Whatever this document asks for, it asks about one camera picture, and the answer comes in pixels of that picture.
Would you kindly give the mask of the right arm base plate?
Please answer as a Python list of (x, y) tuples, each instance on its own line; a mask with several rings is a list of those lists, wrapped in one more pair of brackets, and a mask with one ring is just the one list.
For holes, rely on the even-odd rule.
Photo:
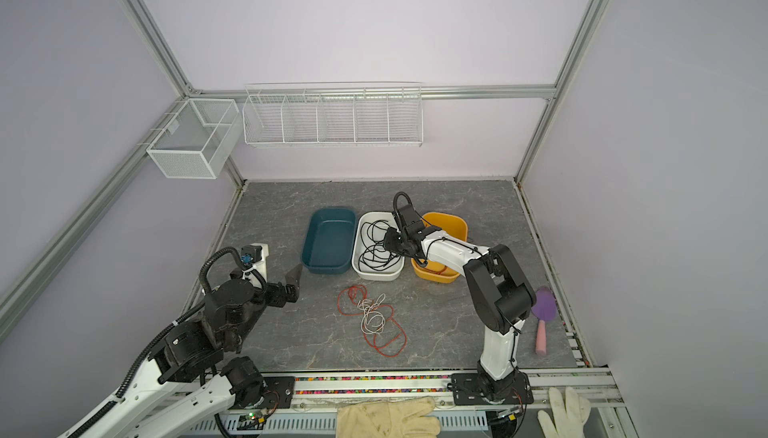
[(454, 373), (447, 389), (459, 406), (529, 405), (534, 402), (528, 375), (520, 370), (501, 380), (492, 379), (484, 371)]

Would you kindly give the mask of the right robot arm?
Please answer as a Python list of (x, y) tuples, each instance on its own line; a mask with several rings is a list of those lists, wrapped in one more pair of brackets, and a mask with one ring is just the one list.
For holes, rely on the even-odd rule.
[(517, 372), (517, 335), (536, 303), (535, 292), (511, 249), (472, 244), (426, 220), (410, 196), (393, 198), (395, 225), (384, 248), (420, 266), (441, 264), (465, 278), (476, 314), (485, 326), (479, 373), (501, 382)]

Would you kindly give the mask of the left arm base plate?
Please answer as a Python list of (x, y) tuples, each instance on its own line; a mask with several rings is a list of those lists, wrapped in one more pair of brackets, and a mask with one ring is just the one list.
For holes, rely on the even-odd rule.
[(296, 379), (291, 375), (245, 378), (231, 389), (235, 397), (231, 408), (288, 409), (294, 396)]

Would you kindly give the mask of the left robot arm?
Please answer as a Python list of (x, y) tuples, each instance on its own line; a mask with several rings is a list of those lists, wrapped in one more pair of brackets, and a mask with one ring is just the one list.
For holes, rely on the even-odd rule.
[(178, 437), (232, 407), (289, 407), (293, 381), (265, 377), (240, 352), (266, 308), (297, 302), (302, 271), (297, 265), (284, 282), (267, 282), (252, 267), (208, 292), (150, 341), (116, 391), (65, 436)]

